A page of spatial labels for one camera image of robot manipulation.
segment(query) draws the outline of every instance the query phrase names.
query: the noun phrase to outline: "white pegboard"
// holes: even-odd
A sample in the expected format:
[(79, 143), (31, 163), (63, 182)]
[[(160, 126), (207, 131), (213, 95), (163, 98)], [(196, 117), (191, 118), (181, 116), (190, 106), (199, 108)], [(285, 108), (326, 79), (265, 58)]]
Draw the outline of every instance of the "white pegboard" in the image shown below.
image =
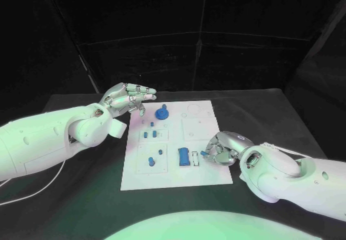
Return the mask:
[[(212, 102), (142, 104), (144, 117), (134, 112), (129, 118), (119, 190), (232, 184), (229, 168), (204, 161), (200, 156), (200, 151), (206, 149), (209, 140), (219, 132)], [(155, 110), (163, 104), (168, 117), (158, 120)], [(153, 131), (157, 132), (157, 137), (153, 137)], [(178, 148), (189, 149), (190, 166), (178, 166)], [(193, 164), (193, 152), (197, 152), (199, 166)], [(154, 166), (148, 165), (148, 157), (154, 159)]]

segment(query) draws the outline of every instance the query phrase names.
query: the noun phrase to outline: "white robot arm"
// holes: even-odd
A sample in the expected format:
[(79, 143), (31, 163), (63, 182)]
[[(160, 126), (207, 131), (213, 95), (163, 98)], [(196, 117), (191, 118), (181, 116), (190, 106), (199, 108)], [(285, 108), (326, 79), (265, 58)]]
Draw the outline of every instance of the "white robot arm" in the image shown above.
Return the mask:
[(24, 117), (0, 127), (0, 181), (33, 174), (95, 147), (109, 134), (121, 138), (127, 125), (114, 119), (140, 110), (155, 90), (119, 83), (99, 103)]
[(239, 159), (239, 178), (268, 203), (285, 199), (307, 211), (346, 221), (346, 163), (307, 156), (294, 160), (279, 150), (268, 143), (253, 145), (238, 133), (222, 131), (200, 154), (223, 166)]

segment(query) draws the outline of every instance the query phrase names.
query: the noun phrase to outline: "black fabric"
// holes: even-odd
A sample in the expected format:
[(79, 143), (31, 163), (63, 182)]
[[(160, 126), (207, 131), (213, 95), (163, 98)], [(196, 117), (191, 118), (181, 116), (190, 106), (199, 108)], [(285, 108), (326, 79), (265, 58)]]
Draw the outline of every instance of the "black fabric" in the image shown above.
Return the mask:
[[(44, 112), (96, 103), (101, 94), (52, 95)], [(220, 131), (233, 131), (255, 144), (268, 142), (315, 158), (326, 155), (279, 89), (158, 92), (155, 102), (210, 100)], [(129, 114), (118, 119), (128, 124)], [(163, 214), (213, 210), (272, 220), (324, 239), (341, 239), (344, 222), (302, 210), (285, 200), (266, 203), (229, 167), (233, 184), (119, 191), (127, 146), (106, 137), (79, 152), (34, 197), (0, 207), (3, 239), (103, 239), (134, 223)], [(60, 164), (13, 179), (0, 202), (34, 193), (50, 181)]]

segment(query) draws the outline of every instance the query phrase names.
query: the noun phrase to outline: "blue knob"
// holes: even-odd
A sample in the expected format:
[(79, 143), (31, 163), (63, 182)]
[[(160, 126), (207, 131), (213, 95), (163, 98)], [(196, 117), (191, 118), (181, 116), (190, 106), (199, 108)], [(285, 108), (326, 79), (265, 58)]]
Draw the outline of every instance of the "blue knob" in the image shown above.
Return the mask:
[(168, 110), (165, 104), (163, 104), (161, 108), (155, 110), (154, 116), (158, 120), (164, 120), (168, 117)]
[(155, 165), (154, 159), (150, 157), (148, 158), (148, 166), (153, 167)]

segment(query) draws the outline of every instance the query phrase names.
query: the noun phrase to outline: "robotic hand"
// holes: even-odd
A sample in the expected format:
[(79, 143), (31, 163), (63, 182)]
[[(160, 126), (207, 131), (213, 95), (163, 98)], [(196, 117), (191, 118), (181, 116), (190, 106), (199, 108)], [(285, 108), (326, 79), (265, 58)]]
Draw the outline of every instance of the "robotic hand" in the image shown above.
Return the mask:
[(127, 125), (114, 119), (145, 108), (155, 90), (119, 83), (99, 103), (24, 117), (0, 127), (0, 181), (33, 174), (95, 147), (109, 134), (121, 138)]
[[(294, 160), (281, 151), (301, 155)], [(230, 166), (239, 159), (239, 178), (268, 203), (285, 199), (307, 211), (346, 221), (346, 163), (311, 158), (266, 142), (253, 145), (235, 132), (219, 132), (200, 152), (203, 159)]]

